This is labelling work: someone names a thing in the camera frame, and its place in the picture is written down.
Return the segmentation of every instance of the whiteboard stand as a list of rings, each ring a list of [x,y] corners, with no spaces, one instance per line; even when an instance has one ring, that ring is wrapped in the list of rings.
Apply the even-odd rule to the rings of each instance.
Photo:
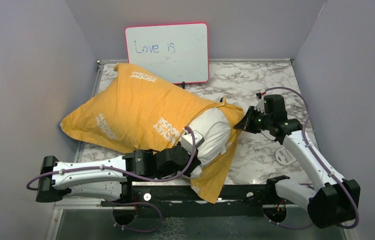
[[[127,59],[173,84],[200,84],[210,78],[205,22],[128,26]]]

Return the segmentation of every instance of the yellow bag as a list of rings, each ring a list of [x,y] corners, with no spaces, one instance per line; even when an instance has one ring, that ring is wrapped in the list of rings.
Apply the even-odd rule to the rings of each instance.
[[[62,120],[62,131],[73,139],[121,153],[162,151],[176,145],[183,128],[201,113],[219,108],[232,126],[232,144],[199,178],[190,180],[202,199],[215,203],[241,133],[233,126],[243,118],[242,108],[196,96],[134,64],[118,63],[114,71],[118,71],[117,78],[107,89]]]

